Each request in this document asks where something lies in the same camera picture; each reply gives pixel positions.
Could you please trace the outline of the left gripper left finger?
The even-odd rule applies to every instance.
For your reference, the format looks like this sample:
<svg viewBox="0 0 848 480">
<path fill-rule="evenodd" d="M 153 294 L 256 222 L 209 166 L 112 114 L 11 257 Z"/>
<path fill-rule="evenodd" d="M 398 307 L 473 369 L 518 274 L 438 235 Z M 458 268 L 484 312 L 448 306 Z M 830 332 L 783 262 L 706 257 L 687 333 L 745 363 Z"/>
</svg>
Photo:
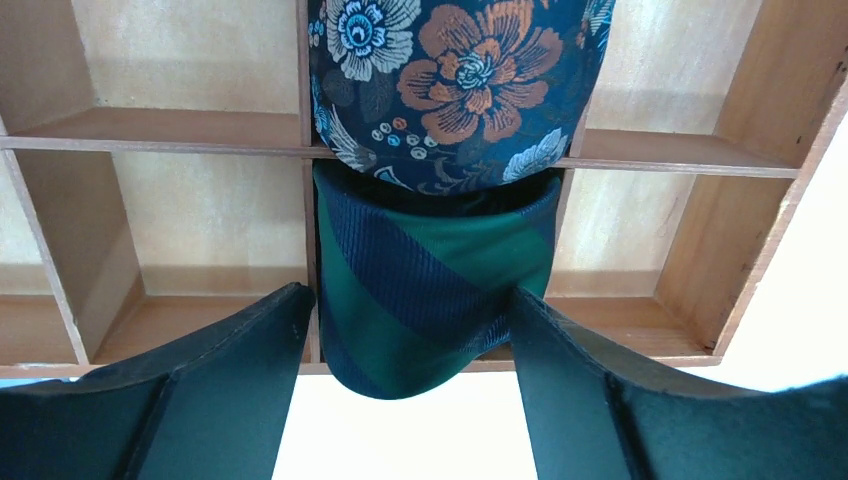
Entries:
<svg viewBox="0 0 848 480">
<path fill-rule="evenodd" d="M 243 310 L 74 381 L 1 392 L 5 479 L 269 479 L 314 293 Z"/>
</svg>

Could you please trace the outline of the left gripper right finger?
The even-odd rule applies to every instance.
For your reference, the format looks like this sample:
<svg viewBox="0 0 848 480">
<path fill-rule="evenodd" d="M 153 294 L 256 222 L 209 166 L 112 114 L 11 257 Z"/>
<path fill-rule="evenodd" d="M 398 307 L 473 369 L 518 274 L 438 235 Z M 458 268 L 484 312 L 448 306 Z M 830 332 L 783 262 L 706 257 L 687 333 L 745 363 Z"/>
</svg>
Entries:
<svg viewBox="0 0 848 480">
<path fill-rule="evenodd" d="M 531 292 L 508 310 L 541 479 L 843 479 L 847 381 L 767 393 L 708 380 L 589 330 Z"/>
</svg>

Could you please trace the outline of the green navy striped tie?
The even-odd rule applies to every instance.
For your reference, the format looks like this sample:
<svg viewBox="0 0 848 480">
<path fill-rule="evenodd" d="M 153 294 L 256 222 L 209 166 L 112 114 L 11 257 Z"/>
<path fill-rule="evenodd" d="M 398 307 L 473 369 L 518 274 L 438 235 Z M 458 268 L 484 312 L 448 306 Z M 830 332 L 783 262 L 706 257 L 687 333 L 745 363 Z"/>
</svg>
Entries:
<svg viewBox="0 0 848 480">
<path fill-rule="evenodd" d="M 510 296 L 547 289 L 562 177 L 548 169 L 458 196 L 418 194 L 342 165 L 313 169 L 320 336 L 351 391 L 410 398 L 510 337 Z"/>
</svg>

